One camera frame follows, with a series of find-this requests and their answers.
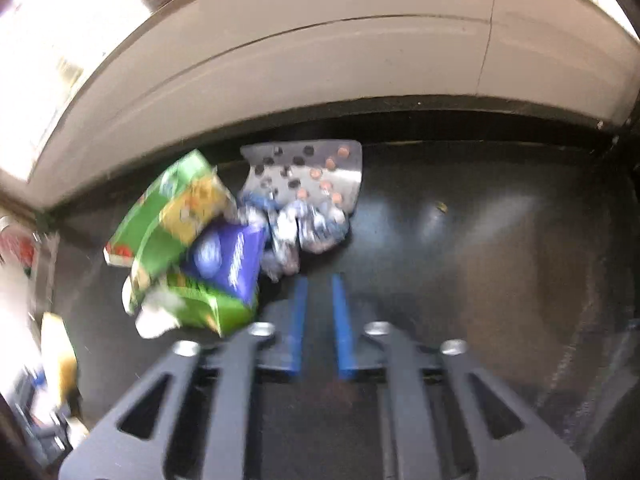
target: silver screw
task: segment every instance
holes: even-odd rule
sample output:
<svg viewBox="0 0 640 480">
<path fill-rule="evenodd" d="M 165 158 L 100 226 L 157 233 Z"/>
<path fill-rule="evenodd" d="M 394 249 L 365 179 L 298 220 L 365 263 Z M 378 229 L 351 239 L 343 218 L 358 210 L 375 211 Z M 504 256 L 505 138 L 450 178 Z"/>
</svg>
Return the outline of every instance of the silver screw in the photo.
<svg viewBox="0 0 640 480">
<path fill-rule="evenodd" d="M 183 357 L 193 357 L 200 351 L 200 345 L 195 341 L 178 341 L 172 347 L 174 354 Z"/>
<path fill-rule="evenodd" d="M 273 335 L 275 331 L 276 328 L 273 326 L 273 324 L 260 321 L 253 323 L 249 327 L 249 334 L 255 335 L 256 337 L 268 337 L 270 335 Z"/>
<path fill-rule="evenodd" d="M 440 346 L 444 355 L 460 355 L 466 352 L 467 344 L 463 339 L 449 339 Z"/>
<path fill-rule="evenodd" d="M 364 331 L 369 335 L 386 335 L 389 333 L 389 323 L 386 321 L 373 321 L 364 326 Z"/>
</svg>

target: crumpled foil wrapper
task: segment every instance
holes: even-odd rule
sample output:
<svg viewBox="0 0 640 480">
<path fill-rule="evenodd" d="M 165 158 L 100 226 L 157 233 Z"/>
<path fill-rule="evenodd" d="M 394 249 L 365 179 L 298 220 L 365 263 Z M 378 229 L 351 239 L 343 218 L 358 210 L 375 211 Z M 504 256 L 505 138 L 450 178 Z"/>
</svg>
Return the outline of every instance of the crumpled foil wrapper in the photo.
<svg viewBox="0 0 640 480">
<path fill-rule="evenodd" d="M 324 253 L 343 241 L 350 228 L 344 211 L 330 202 L 316 207 L 295 200 L 277 211 L 273 200 L 248 194 L 240 204 L 236 221 L 268 226 L 270 230 L 260 268 L 273 282 L 300 272 L 300 249 Z"/>
</svg>

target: black bin floor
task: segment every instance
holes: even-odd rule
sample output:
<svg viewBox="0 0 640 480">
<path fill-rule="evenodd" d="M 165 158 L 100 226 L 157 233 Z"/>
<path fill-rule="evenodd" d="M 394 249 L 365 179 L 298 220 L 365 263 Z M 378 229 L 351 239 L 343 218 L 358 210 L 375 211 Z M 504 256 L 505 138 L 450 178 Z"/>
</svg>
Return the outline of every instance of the black bin floor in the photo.
<svg viewBox="0 0 640 480">
<path fill-rule="evenodd" d="M 640 400 L 628 402 L 623 416 L 616 411 L 636 386 L 634 333 L 626 327 L 634 316 L 638 210 L 624 173 L 593 167 L 587 153 L 539 146 L 366 146 L 348 243 L 303 260 L 302 376 L 262 388 L 262 478 L 382 474 L 375 390 L 337 379 L 335 272 L 351 294 L 371 298 L 382 318 L 420 342 L 466 339 L 585 459 L 590 478 L 612 478 L 615 461 L 627 459 L 609 450 L 638 442 L 624 415 L 639 420 Z M 220 176 L 236 192 L 247 171 L 238 162 Z M 54 309 L 78 356 L 89 427 L 172 342 L 214 338 L 185 329 L 143 340 L 123 310 L 127 270 L 108 267 L 102 246 L 147 185 L 66 220 L 89 243 L 62 241 Z M 261 295 L 286 297 L 292 282 L 267 284 Z"/>
</svg>

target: purple chocolate wrapper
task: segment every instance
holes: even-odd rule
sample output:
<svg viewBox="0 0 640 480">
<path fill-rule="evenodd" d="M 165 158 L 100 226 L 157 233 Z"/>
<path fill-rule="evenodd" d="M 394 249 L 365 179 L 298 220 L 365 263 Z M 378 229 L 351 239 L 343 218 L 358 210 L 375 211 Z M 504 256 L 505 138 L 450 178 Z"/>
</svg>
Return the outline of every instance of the purple chocolate wrapper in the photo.
<svg viewBox="0 0 640 480">
<path fill-rule="evenodd" d="M 180 267 L 194 279 L 251 304 L 267 234 L 255 224 L 214 221 L 191 245 Z"/>
</svg>

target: triangular cutout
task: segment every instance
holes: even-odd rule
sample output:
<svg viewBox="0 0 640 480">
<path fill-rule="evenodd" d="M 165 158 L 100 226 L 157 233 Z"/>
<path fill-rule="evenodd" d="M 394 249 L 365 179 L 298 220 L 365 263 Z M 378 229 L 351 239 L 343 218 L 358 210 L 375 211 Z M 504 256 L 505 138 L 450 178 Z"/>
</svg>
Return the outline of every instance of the triangular cutout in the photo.
<svg viewBox="0 0 640 480">
<path fill-rule="evenodd" d="M 520 418 L 475 374 L 469 375 L 469 382 L 476 394 L 480 411 L 492 439 L 498 440 L 524 428 Z"/>
<path fill-rule="evenodd" d="M 160 377 L 151 390 L 123 417 L 118 429 L 142 440 L 149 440 L 171 379 L 169 374 Z"/>
</svg>

